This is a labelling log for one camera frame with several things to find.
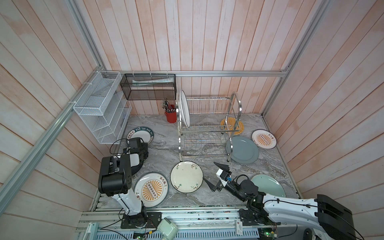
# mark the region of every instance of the red cup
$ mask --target red cup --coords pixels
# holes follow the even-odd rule
[[[177,120],[176,112],[174,112],[174,113],[164,112],[164,114],[167,116],[167,121],[169,123],[175,123],[176,122],[176,120]]]

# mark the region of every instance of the white wire shelf organizer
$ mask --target white wire shelf organizer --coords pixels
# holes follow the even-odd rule
[[[115,93],[120,81],[119,72],[98,72],[73,107],[101,144],[119,144],[132,110],[124,93]]]
[[[179,135],[179,157],[226,157],[229,162],[234,133],[240,131],[238,123],[242,114],[242,105],[237,93],[231,97],[187,98],[190,127],[185,126],[176,101],[177,130]],[[230,125],[228,118],[235,118]],[[226,151],[230,141],[230,153]]]

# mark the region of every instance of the orange sunburst design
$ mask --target orange sunburst design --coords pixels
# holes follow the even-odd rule
[[[272,144],[272,138],[266,134],[258,134],[256,136],[256,140],[258,143],[260,143],[263,146],[269,146]]]
[[[156,179],[146,182],[141,190],[142,197],[148,202],[158,199],[163,192],[163,185]]]

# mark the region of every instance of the wooden wall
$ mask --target wooden wall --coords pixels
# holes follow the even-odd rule
[[[0,1],[0,184],[97,66],[65,1]],[[72,239],[109,153],[75,115],[0,216],[1,239]]]
[[[77,0],[108,70],[285,69],[317,0]],[[261,113],[279,78],[178,78],[187,96],[238,91]],[[163,113],[134,101],[132,114]]]
[[[384,235],[384,1],[336,0],[266,115],[304,197]]]

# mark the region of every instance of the marble countertop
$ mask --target marble countertop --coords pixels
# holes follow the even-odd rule
[[[240,119],[244,124],[244,131],[240,136],[250,138],[251,133],[256,129],[266,129],[262,118],[258,114],[243,114]],[[164,175],[170,184],[170,173],[172,168],[180,162],[177,141],[176,123],[168,123],[164,115],[136,115],[130,116],[123,137],[126,137],[129,131],[136,127],[149,127],[154,132],[152,143],[148,146],[149,156],[145,160],[143,167],[132,177],[132,186],[137,180],[148,172],[159,172]],[[216,184],[218,178],[216,172],[218,167],[215,162],[227,164],[230,166],[233,176],[245,174],[252,178],[256,174],[266,174],[275,178],[284,188],[286,196],[298,198],[295,187],[283,165],[282,159],[277,149],[260,149],[259,159],[252,164],[238,164],[235,161],[227,162],[225,157],[190,157],[183,159],[197,163],[204,174],[213,184]],[[166,206],[201,206],[201,205],[245,205],[236,197],[232,196],[227,190],[221,192],[212,192],[208,185],[203,182],[196,191],[184,194],[178,192],[175,188],[169,187],[166,199],[158,207]],[[104,204],[108,207],[120,207],[112,198]]]

